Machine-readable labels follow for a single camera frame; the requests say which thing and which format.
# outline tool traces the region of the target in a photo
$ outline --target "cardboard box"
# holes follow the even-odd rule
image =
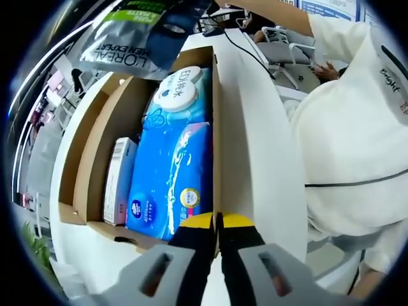
[[[217,61],[212,47],[197,48],[182,52],[173,65],[176,71],[188,66],[212,67],[213,78],[213,148],[214,148],[214,212],[221,205],[221,107]],[[103,196],[112,148],[120,137],[130,137],[137,143],[142,131],[142,116],[149,99],[157,88],[157,82],[129,77],[122,85],[113,78],[106,84],[109,88],[117,84],[110,93],[100,113],[84,117],[86,128],[78,129],[68,153],[62,182],[71,179],[74,186],[61,183],[59,213],[61,221],[71,224],[86,224],[102,235],[118,242],[129,242],[145,250],[165,241],[130,231],[122,226],[103,222]]]

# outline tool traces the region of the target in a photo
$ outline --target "chair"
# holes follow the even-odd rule
[[[273,75],[275,77],[279,73],[283,73],[295,89],[298,90],[299,85],[295,78],[285,69],[285,65],[312,66],[314,64],[314,51],[316,48],[303,43],[293,42],[303,37],[293,31],[280,27],[263,27],[261,30],[265,35],[266,42],[257,43],[256,45],[268,59],[268,68],[274,70]]]

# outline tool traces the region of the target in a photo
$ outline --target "person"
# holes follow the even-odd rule
[[[265,35],[262,32],[263,27],[275,27],[275,22],[259,16],[258,14],[250,12],[248,20],[244,20],[242,31],[254,35],[255,43],[266,41]]]
[[[82,71],[79,69],[72,69],[71,71],[71,76],[72,80],[74,82],[74,91],[81,94],[84,91],[84,88],[82,87],[81,82],[79,81],[79,76],[82,74]]]
[[[289,118],[305,184],[361,182],[408,168],[408,127],[388,106],[404,102],[402,82],[379,58],[368,24],[310,15],[278,0],[229,2],[314,37],[326,58],[349,63],[340,79],[317,87]],[[367,269],[354,296],[375,288],[406,242],[407,186],[408,174],[362,186],[306,188],[311,240],[379,233],[366,250]]]
[[[313,71],[313,73],[315,74],[315,76],[317,76],[321,84],[324,84],[329,81],[338,80],[346,72],[347,69],[347,67],[345,67],[337,71],[336,68],[334,68],[333,64],[328,61],[326,62],[326,65],[327,66],[324,67],[322,65],[317,64]]]

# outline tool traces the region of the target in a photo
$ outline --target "label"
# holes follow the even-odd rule
[[[167,112],[180,112],[189,108],[197,98],[194,83],[201,76],[201,68],[191,66],[168,76],[161,82],[153,100]]]
[[[307,13],[327,17],[350,21],[360,19],[360,4],[357,0],[299,0],[299,8]]]
[[[133,21],[139,24],[155,24],[160,15],[150,11],[124,10],[113,11],[103,21]]]
[[[142,218],[142,208],[139,200],[133,200],[132,202],[132,214],[136,219]]]
[[[194,208],[200,204],[200,194],[193,188],[185,188],[180,195],[181,204],[187,208]]]
[[[126,45],[113,45],[102,43],[93,51],[94,61],[114,64],[125,64],[147,68],[150,62],[147,59],[146,50]]]

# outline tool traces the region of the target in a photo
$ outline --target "sleeve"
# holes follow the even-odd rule
[[[408,237],[408,219],[386,226],[377,242],[367,249],[364,262],[375,271],[388,273],[399,257]]]
[[[370,32],[364,22],[351,22],[335,17],[309,14],[309,23],[326,59],[350,63]]]

